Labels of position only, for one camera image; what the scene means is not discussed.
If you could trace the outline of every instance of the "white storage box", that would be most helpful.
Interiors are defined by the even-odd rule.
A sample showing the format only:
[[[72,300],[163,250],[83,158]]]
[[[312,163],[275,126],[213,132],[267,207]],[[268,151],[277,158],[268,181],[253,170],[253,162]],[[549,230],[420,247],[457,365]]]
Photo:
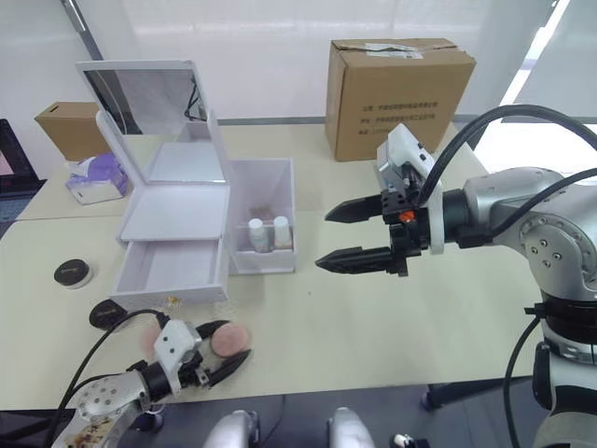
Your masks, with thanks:
[[[288,218],[294,242],[292,162],[229,161],[192,62],[77,67],[100,107],[98,128],[134,184],[114,301],[128,310],[223,301],[229,271],[294,271],[296,245],[257,253],[247,231],[252,214],[267,210]]]
[[[231,250],[230,273],[291,273],[296,266],[294,176],[290,159],[231,161],[233,176],[232,216],[235,245]],[[271,219],[287,217],[293,240],[290,249],[257,253],[249,239],[248,222],[258,214],[273,241]]]

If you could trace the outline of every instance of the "black cable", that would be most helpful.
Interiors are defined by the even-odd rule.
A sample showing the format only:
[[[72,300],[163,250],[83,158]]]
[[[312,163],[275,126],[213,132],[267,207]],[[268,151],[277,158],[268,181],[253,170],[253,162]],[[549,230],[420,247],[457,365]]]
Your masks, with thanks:
[[[549,196],[553,193],[556,193],[560,189],[568,187],[569,185],[574,184],[582,179],[587,179],[589,177],[594,177],[597,175],[597,168],[591,168],[589,170],[581,171],[580,173],[576,173],[575,175],[569,175],[562,180],[559,180],[555,184],[551,184],[546,189],[541,190],[531,199],[529,199],[526,203],[524,203],[519,209],[515,212],[510,214],[506,219],[504,219],[495,229],[492,229],[489,234],[489,238],[493,239],[503,231],[506,231],[512,224],[522,218],[527,212],[529,212],[533,207],[537,204],[545,201]]]
[[[187,102],[187,109],[185,109],[184,112],[184,116],[186,118],[188,118],[190,121],[196,121],[196,120],[203,120],[206,121],[207,118],[205,117],[205,105],[203,104],[203,100],[201,99],[201,95],[199,93],[199,89],[197,88],[197,82],[195,81],[195,78],[193,77],[191,79],[191,82],[193,83],[193,90],[190,93],[190,97],[188,98],[188,102]],[[195,117],[193,115],[191,115],[190,109],[195,105],[197,105],[197,108],[199,110],[199,116]]]
[[[280,413],[278,414],[278,420],[276,420],[276,423],[273,425],[273,427],[271,427],[270,431],[268,432],[268,435],[263,438],[263,442],[259,445],[261,448],[265,448],[265,445],[268,443],[268,441],[270,441],[270,438],[273,435],[273,433],[276,431],[278,426],[280,426],[280,424],[282,423],[282,420],[284,419],[285,409],[286,409],[286,395],[284,394],[284,395],[282,395],[282,404],[280,405]]]
[[[46,434],[46,438],[44,439],[44,443],[42,446],[49,448],[51,446],[52,442],[54,441],[54,434],[56,433],[56,429],[58,428],[58,425],[60,424],[60,419],[61,419],[62,413],[64,412],[64,409],[66,408],[66,405],[68,404],[68,400],[73,395],[73,390],[76,387],[76,382],[78,381],[78,379],[81,376],[81,373],[83,372],[85,367],[87,367],[87,364],[90,362],[90,359],[93,356],[93,354],[97,351],[98,348],[100,348],[100,345],[102,345],[102,343],[107,339],[107,337],[110,334],[112,334],[115,329],[118,328],[118,326],[120,326],[122,323],[124,323],[127,320],[129,320],[133,317],[136,317],[138,315],[155,315],[156,318],[158,319],[158,321],[160,322],[161,328],[163,328],[163,326],[165,325],[165,322],[167,322],[167,319],[168,319],[167,315],[165,315],[162,312],[156,311],[156,310],[139,310],[139,311],[134,311],[132,313],[129,313],[128,315],[125,315],[116,324],[114,324],[112,327],[110,327],[109,329],[107,329],[105,331],[105,333],[102,335],[102,337],[97,341],[97,343],[95,343],[95,345],[91,348],[91,350],[85,356],[85,358],[83,359],[83,362],[81,362],[81,365],[76,370],[75,376],[73,376],[73,379],[71,380],[70,385],[68,385],[68,387],[66,388],[66,391],[64,392],[64,395],[60,402],[60,405],[58,406],[58,409],[56,410],[56,413],[54,414],[54,417],[52,418],[52,423],[51,423],[50,427],[48,428],[48,433]]]
[[[539,321],[539,317],[535,317],[522,332],[522,335],[519,337],[516,345],[514,345],[514,350],[512,350],[510,360],[507,362],[506,374],[504,375],[504,410],[506,412],[507,432],[510,435],[510,442],[512,443],[513,448],[521,448],[521,444],[519,443],[519,437],[516,434],[514,416],[512,415],[512,403],[510,401],[510,384],[512,383],[512,372],[514,371],[514,364],[516,364],[516,359],[519,357],[522,346],[528,339],[531,332],[533,332],[535,327],[539,325]]]
[[[543,107],[541,105],[502,105],[482,115],[479,115],[470,121],[458,134],[452,138],[441,155],[437,158],[434,167],[431,169],[429,176],[425,179],[423,187],[419,192],[416,203],[421,206],[431,196],[435,189],[437,182],[444,173],[448,163],[454,157],[458,149],[466,143],[466,141],[480,129],[487,126],[495,119],[502,119],[504,117],[534,117],[536,119],[544,119],[555,124],[563,126],[568,131],[571,131],[585,140],[593,149],[597,150],[597,135],[577,119],[572,119],[562,112]]]

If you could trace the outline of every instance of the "table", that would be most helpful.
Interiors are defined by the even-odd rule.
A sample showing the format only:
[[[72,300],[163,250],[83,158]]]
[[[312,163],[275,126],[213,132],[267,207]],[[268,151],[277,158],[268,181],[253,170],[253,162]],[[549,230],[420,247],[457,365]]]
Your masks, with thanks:
[[[220,130],[231,159],[294,158],[299,211],[327,211],[347,199],[379,192],[377,179],[372,175],[374,161],[336,162],[321,124],[221,126]],[[455,134],[456,129],[450,125],[440,147],[447,145]],[[456,187],[462,186],[465,177],[485,174],[468,147],[456,155],[454,164],[458,170],[449,170],[444,181]],[[67,178],[66,168],[59,170],[22,211],[19,220],[120,217],[124,213],[130,192],[120,200],[81,205],[64,187]]]
[[[528,323],[522,307],[540,300],[526,261],[503,247],[464,251],[448,246],[441,257],[410,259],[408,278],[316,268],[313,261],[336,248],[387,245],[388,233],[380,219],[324,222],[328,208],[373,194],[377,184],[371,162],[333,162],[326,147],[322,152],[322,127],[303,126],[225,128],[234,157],[244,152],[295,156],[298,267],[293,274],[231,277],[228,302],[168,311],[197,324],[215,318],[241,321],[251,331],[254,348],[225,383],[208,391],[188,389],[178,399],[502,376]],[[319,178],[319,170],[327,177]],[[469,150],[462,151],[444,176],[445,186],[462,186],[478,172],[482,169]],[[118,224],[119,217],[110,216],[25,220],[0,241],[0,409],[57,406],[100,336],[87,317],[113,287],[122,262]],[[87,259],[96,271],[87,286],[74,291],[52,279],[56,266],[72,257]],[[108,338],[84,376],[119,372],[144,357],[139,339],[150,319],[140,317]],[[517,374],[531,372],[533,342],[521,353]]]

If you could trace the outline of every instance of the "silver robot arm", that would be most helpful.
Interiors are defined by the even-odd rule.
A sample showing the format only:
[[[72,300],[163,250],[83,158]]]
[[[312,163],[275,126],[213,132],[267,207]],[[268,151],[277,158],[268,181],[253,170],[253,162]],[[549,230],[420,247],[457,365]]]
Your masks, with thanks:
[[[136,370],[83,386],[76,393],[75,416],[52,446],[116,447],[124,431],[151,404],[188,386],[211,387],[233,374],[250,350],[227,358],[213,370],[201,365],[199,350],[201,342],[227,322],[194,328],[182,320],[169,320],[154,343],[158,361],[138,363]]]
[[[543,297],[532,310],[544,334],[536,348],[533,386],[537,401],[551,414],[534,447],[597,447],[597,188],[573,184],[556,190],[498,231],[562,176],[542,168],[513,168],[470,178],[462,189],[434,190],[418,203],[434,162],[407,132],[398,125],[378,148],[382,193],[342,203],[326,216],[343,223],[382,216],[390,246],[340,249],[316,264],[334,273],[408,275],[408,257],[444,243],[517,251],[527,258]],[[440,238],[433,232],[438,222]]]

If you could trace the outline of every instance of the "purple tissue box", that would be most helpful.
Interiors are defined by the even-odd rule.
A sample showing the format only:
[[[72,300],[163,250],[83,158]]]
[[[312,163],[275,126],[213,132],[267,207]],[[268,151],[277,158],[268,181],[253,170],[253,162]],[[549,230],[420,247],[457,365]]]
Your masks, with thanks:
[[[71,165],[66,187],[80,203],[101,203],[123,197],[128,180],[114,154],[105,153]]]

